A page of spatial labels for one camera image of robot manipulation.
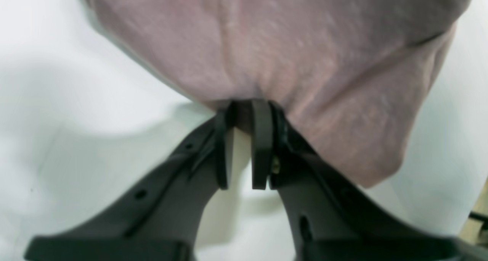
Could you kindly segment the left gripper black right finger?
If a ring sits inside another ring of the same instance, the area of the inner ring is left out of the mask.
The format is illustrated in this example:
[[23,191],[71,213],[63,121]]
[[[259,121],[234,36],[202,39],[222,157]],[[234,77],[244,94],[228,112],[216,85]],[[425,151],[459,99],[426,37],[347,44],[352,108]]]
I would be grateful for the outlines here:
[[251,100],[252,186],[277,190],[298,261],[486,261],[487,250],[428,234],[379,207],[315,153],[273,102]]

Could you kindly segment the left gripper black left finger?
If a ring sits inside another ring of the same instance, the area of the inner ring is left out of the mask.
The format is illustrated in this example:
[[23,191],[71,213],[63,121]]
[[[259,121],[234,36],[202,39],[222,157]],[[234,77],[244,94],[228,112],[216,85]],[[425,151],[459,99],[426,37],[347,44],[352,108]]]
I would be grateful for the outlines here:
[[231,183],[234,103],[188,134],[169,157],[92,219],[39,235],[28,261],[193,261],[202,213]]

